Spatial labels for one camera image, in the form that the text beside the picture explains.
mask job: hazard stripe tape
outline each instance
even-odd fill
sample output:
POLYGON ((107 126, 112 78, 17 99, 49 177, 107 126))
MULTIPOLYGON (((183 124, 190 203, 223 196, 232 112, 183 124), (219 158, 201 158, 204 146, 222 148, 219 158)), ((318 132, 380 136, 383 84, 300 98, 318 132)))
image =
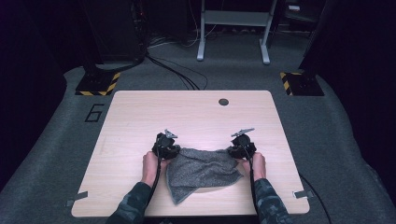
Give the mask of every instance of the hazard stripe tape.
POLYGON ((280 73, 280 78, 282 78, 283 87, 285 88, 286 94, 292 95, 289 82, 286 79, 286 73, 280 73))
POLYGON ((286 75, 300 75, 301 73, 280 73, 280 78, 282 78, 283 87, 285 88, 286 94, 292 96, 293 92, 291 91, 290 84, 288 82, 286 75))
POLYGON ((111 80, 110 85, 108 86, 106 91, 76 91, 76 95, 86 95, 86 96, 93 96, 93 95, 110 95, 113 92, 114 88, 116 88, 117 81, 119 80, 120 73, 114 75, 113 79, 111 80))

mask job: hand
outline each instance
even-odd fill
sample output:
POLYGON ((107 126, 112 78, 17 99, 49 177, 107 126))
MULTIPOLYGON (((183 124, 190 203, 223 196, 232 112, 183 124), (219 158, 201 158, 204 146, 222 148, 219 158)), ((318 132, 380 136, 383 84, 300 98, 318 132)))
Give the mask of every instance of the hand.
MULTIPOLYGON (((170 160, 161 161, 161 171, 166 168, 166 165, 170 163, 170 160)), ((157 175, 158 157, 154 152, 150 151, 143 156, 143 174, 141 182, 146 183, 152 188, 154 184, 155 176, 157 175)))
MULTIPOLYGON (((250 165, 247 160, 239 159, 237 160, 244 167, 245 173, 250 175, 250 165)), ((266 178, 265 170, 265 158, 260 152, 256 152, 253 155, 253 179, 254 181, 266 178)))

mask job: gray cloth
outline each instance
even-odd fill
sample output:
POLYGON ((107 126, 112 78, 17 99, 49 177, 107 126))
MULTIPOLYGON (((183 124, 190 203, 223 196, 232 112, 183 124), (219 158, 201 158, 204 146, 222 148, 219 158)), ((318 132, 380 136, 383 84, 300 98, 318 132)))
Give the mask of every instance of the gray cloth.
POLYGON ((166 182, 174 204, 183 202, 198 188, 224 187, 242 175, 225 149, 202 151, 182 148, 166 169, 166 182))

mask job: cable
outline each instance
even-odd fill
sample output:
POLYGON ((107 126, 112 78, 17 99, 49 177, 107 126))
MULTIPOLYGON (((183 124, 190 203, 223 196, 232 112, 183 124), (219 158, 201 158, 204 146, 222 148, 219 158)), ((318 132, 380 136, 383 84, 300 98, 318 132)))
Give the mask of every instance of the cable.
POLYGON ((185 67, 185 66, 183 66, 183 65, 180 65, 180 64, 178 64, 178 63, 174 63, 174 62, 172 62, 172 61, 163 59, 163 58, 158 58, 158 57, 154 57, 154 56, 150 56, 150 57, 151 57, 151 58, 154 58, 154 59, 166 61, 166 62, 168 62, 168 63, 172 63, 172 64, 174 64, 174 65, 177 65, 177 66, 179 66, 179 67, 182 67, 182 68, 184 68, 184 69, 187 69, 187 70, 189 70, 189 71, 191 71, 191 72, 193 72, 193 73, 196 73, 196 74, 202 76, 202 77, 205 79, 205 85, 204 85, 204 87, 203 87, 203 90, 206 89, 208 80, 207 80, 207 76, 205 76, 204 74, 199 73, 199 72, 197 72, 197 71, 194 71, 194 70, 192 70, 192 69, 190 69, 190 68, 188 68, 188 67, 185 67))
POLYGON ((198 25, 197 25, 197 21, 195 20, 194 14, 192 13, 191 0, 189 0, 189 6, 190 6, 190 12, 191 12, 192 19, 194 20, 195 30, 196 30, 197 35, 196 35, 196 37, 195 37, 195 40, 192 42, 192 44, 190 44, 190 45, 183 45, 183 44, 181 44, 182 46, 187 47, 187 48, 188 48, 188 47, 191 47, 192 45, 194 45, 194 44, 197 42, 197 40, 199 39, 199 38, 198 38, 198 37, 199 37, 198 25))
MULTIPOLYGON (((104 49, 107 51, 107 53, 110 54, 111 58, 114 61, 116 61, 116 58, 115 58, 114 54, 107 47, 105 41, 103 40, 103 38, 98 34, 97 30, 95 29, 95 26, 93 25, 92 20, 91 20, 90 16, 88 15, 87 7, 84 4, 84 2, 82 2, 82 4, 80 4, 80 6, 83 8, 83 10, 85 12, 85 16, 87 18, 87 21, 88 21, 88 23, 89 23, 89 25, 91 26, 91 29, 92 29, 92 34, 94 35, 94 37, 96 37, 100 41, 100 43, 102 44, 104 49)), ((135 67, 138 64, 143 62, 142 59, 144 59, 144 55, 147 52, 147 46, 148 46, 148 41, 147 41, 148 31, 147 30, 146 30, 146 32, 143 31, 144 30, 144 26, 145 26, 145 24, 143 24, 143 23, 139 24, 139 25, 141 25, 141 27, 137 27, 136 24, 134 25, 135 28, 139 28, 139 31, 136 30, 136 35, 137 35, 138 40, 142 44, 142 46, 140 46, 141 47, 141 53, 136 56, 137 60, 134 63, 132 63, 132 64, 129 64, 129 65, 126 65, 126 66, 122 66, 122 67, 118 67, 118 68, 114 68, 114 69, 105 70, 105 71, 107 71, 107 72, 121 72, 121 71, 125 71, 127 69, 130 69, 130 68, 133 68, 133 67, 135 67)))
MULTIPOLYGON (((222 2, 221 2, 221 9, 220 9, 220 11, 222 11, 223 8, 224 8, 224 0, 222 0, 222 2)), ((215 24, 215 25, 213 26, 213 28, 205 35, 205 38, 206 38, 208 35, 210 35, 210 33, 212 33, 212 31, 216 28, 216 26, 217 26, 217 24, 215 24)))
POLYGON ((157 37, 152 37, 151 40, 149 41, 149 45, 157 45, 163 43, 163 41, 166 39, 165 36, 157 36, 157 37))
POLYGON ((251 197, 253 199, 254 209, 256 210, 257 215, 259 214, 259 209, 257 208, 256 202, 256 190, 254 189, 254 177, 253 177, 253 159, 250 158, 248 155, 248 151, 244 148, 245 152, 247 153, 247 160, 248 164, 250 165, 250 190, 251 190, 251 197))
POLYGON ((159 47, 159 46, 167 45, 167 44, 178 44, 178 42, 176 42, 176 41, 163 42, 163 43, 161 43, 161 44, 157 44, 157 45, 154 45, 154 46, 150 46, 150 47, 148 47, 148 49, 157 48, 157 47, 159 47))
POLYGON ((165 65, 165 64, 163 64, 163 63, 161 63, 161 62, 159 62, 157 60, 155 60, 154 58, 150 57, 149 54, 147 54, 146 57, 149 60, 151 60, 154 64, 157 64, 160 67, 163 67, 163 68, 175 73, 181 79, 183 84, 186 86, 187 90, 189 89, 189 87, 186 85, 184 80, 187 81, 190 84, 190 86, 192 87, 193 90, 198 90, 198 91, 200 90, 200 88, 189 77, 186 77, 183 74, 179 73, 178 71, 174 70, 173 68, 171 68, 171 67, 169 67, 169 66, 167 66, 167 65, 165 65))
POLYGON ((157 162, 158 162, 157 163, 157 174, 155 175, 155 180, 152 185, 151 192, 149 193, 149 196, 148 196, 147 205, 149 205, 152 195, 154 194, 154 190, 157 188, 158 180, 160 179, 160 173, 161 173, 161 155, 160 155, 160 151, 158 150, 158 139, 157 139, 157 142, 155 145, 157 146, 157 158, 158 158, 158 160, 157 160, 157 162))
POLYGON ((312 185, 309 183, 309 181, 302 175, 300 174, 300 172, 298 173, 298 175, 300 176, 301 179, 303 179, 305 181, 305 183, 309 186, 309 188, 311 188, 315 195, 318 197, 320 204, 323 207, 324 212, 326 213, 326 217, 329 220, 329 223, 332 224, 332 219, 330 218, 329 212, 326 209, 326 206, 324 205, 323 201, 320 199, 320 196, 318 195, 317 191, 314 189, 314 187, 312 187, 312 185))

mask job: wooden table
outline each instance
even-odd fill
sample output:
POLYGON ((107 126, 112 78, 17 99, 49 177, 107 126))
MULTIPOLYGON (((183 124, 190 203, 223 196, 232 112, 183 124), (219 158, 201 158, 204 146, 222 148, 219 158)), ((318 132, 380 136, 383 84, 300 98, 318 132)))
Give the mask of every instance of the wooden table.
MULTIPOLYGON (((247 128, 255 128, 247 135, 265 156, 267 178, 288 211, 308 212, 307 199, 292 194, 303 186, 269 91, 118 91, 78 191, 88 191, 88 197, 75 201, 72 214, 110 216, 140 181, 143 156, 164 129, 178 135, 181 147, 216 150, 230 146, 231 134, 247 128), (228 105, 219 104, 223 98, 228 105)), ((148 217, 252 214, 248 175, 229 187, 198 189, 174 205, 163 173, 146 210, 148 217)))

